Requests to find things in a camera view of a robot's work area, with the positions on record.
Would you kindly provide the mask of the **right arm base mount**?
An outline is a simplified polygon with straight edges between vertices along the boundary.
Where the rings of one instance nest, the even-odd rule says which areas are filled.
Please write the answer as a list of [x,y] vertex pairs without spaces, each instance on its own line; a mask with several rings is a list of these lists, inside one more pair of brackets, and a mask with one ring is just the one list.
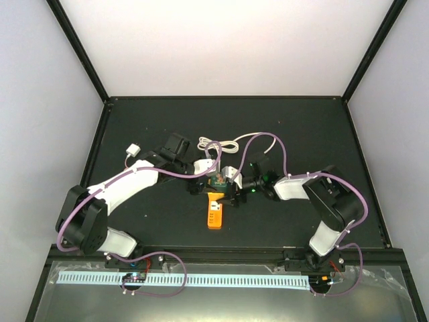
[[286,248],[283,251],[283,260],[278,262],[278,266],[294,272],[334,272],[335,269],[343,272],[345,265],[341,262],[342,258],[337,250],[319,256],[311,248]]

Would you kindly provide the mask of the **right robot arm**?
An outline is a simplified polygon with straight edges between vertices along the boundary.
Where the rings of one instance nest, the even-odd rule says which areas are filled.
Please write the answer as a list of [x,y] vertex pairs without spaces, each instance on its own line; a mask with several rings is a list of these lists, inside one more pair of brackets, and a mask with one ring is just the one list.
[[256,154],[249,165],[250,176],[243,176],[232,166],[222,169],[222,176],[235,189],[228,202],[236,205],[254,192],[261,192],[272,201],[310,201],[320,216],[320,223],[304,253],[305,263],[312,270],[326,266],[329,254],[339,249],[346,234],[368,215],[363,195],[341,178],[336,166],[299,175],[279,174],[263,153]]

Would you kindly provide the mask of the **green cube socket adapter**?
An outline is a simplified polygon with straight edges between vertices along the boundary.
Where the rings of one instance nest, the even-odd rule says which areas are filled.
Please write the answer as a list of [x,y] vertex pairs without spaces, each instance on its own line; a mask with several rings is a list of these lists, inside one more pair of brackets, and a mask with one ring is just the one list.
[[229,181],[218,172],[214,176],[211,176],[208,180],[208,184],[214,189],[215,192],[225,193],[228,189]]

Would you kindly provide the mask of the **white usb charger plug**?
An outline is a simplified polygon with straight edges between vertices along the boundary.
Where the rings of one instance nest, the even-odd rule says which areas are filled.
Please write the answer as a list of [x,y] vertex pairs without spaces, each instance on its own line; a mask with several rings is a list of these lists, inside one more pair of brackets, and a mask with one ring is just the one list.
[[136,155],[139,154],[139,152],[141,151],[141,148],[137,145],[137,144],[131,144],[127,149],[126,149],[126,154],[127,157],[136,157]]

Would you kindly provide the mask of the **orange power strip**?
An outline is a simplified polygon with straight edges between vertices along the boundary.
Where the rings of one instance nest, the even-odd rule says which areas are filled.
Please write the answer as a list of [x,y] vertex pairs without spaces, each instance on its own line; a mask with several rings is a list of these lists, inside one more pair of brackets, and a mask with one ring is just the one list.
[[207,227],[211,230],[220,229],[223,223],[223,205],[219,201],[224,193],[208,193]]

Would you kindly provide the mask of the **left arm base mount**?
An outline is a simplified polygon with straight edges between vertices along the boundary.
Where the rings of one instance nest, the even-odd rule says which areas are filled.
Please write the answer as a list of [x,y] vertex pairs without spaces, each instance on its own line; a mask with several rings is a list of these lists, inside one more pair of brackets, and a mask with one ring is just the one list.
[[117,254],[107,254],[105,267],[129,270],[148,270],[151,267],[150,258],[137,260],[143,255],[145,255],[145,248],[143,246],[137,246],[127,257]]

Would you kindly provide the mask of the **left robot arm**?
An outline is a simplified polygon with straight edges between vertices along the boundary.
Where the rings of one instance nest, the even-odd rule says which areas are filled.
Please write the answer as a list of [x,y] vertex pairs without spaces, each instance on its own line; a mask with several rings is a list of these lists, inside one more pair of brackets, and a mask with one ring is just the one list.
[[128,267],[138,267],[143,262],[143,250],[134,237],[109,227],[109,215],[137,193],[165,180],[211,176],[220,161],[220,156],[199,151],[189,140],[173,133],[163,146],[142,154],[112,178],[89,187],[72,187],[56,223],[57,248],[85,255],[114,254]]

